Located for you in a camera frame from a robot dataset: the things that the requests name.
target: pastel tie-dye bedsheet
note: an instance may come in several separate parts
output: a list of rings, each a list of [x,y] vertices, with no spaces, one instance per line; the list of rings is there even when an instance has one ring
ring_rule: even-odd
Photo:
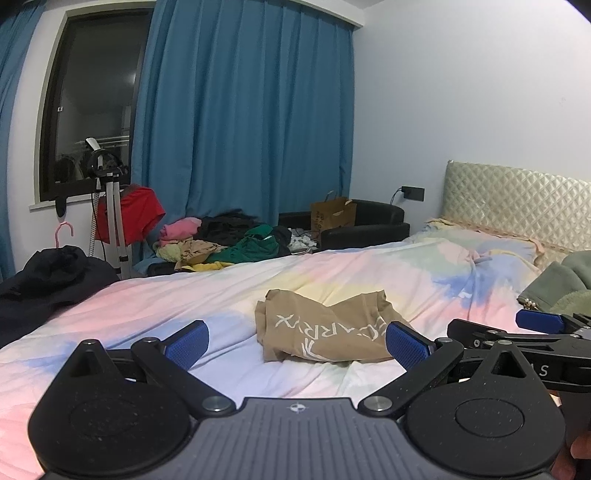
[[[514,252],[494,247],[480,255],[423,235],[380,247],[114,284],[0,351],[0,478],[32,480],[42,473],[28,442],[27,421],[83,339],[124,348],[143,336],[164,338],[203,319],[210,345],[191,373],[238,404],[247,396],[347,396],[356,404],[401,375],[402,367],[395,360],[264,363],[255,337],[256,302],[272,288],[326,305],[383,289],[394,308],[430,338],[444,336],[455,317],[518,331],[515,298],[539,272]]]

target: power adapter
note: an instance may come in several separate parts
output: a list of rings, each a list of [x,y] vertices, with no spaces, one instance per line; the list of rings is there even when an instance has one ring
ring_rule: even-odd
[[[402,195],[408,200],[416,200],[417,202],[425,201],[425,189],[421,187],[401,187]]]

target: window frame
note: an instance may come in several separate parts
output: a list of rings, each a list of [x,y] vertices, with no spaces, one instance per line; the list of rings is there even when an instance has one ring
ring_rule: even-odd
[[[147,16],[148,25],[151,23],[154,7],[135,7],[135,8],[117,8],[109,10],[101,10],[92,13],[68,15],[63,28],[60,31],[60,38],[57,44],[56,53],[53,57],[51,65],[49,80],[47,83],[47,90],[45,102],[43,105],[43,114],[41,116],[41,132],[39,145],[39,167],[38,167],[38,192],[39,201],[47,202],[55,200],[58,197],[74,197],[79,195],[90,194],[95,191],[96,180],[83,179],[71,183],[55,184],[54,168],[52,163],[56,161],[56,143],[57,143],[57,128],[59,120],[59,112],[57,108],[57,92],[63,87],[66,69],[62,68],[67,64],[67,59],[64,58],[72,46],[73,33],[70,28],[72,24],[78,22],[85,22],[89,20],[108,20],[109,17],[123,17],[131,15],[145,15]],[[129,126],[129,168],[131,172],[131,153],[132,142],[134,138],[135,127],[135,110],[137,108],[137,99],[139,92],[139,84],[142,76],[142,65],[145,56],[144,43],[139,51],[138,66],[134,85],[134,92],[131,100],[131,120]],[[130,182],[131,173],[121,177],[122,184]]]

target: hand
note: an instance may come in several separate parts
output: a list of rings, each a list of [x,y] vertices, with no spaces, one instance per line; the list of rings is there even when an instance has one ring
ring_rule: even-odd
[[[573,480],[577,473],[575,459],[591,459],[591,432],[579,436],[570,451],[566,447],[560,451],[552,467],[552,476],[557,480]]]

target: brown paper bag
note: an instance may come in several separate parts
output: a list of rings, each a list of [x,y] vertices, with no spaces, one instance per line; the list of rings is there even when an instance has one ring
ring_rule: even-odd
[[[353,226],[356,211],[357,205],[346,197],[312,203],[310,205],[312,231],[319,236],[320,232],[330,228]]]

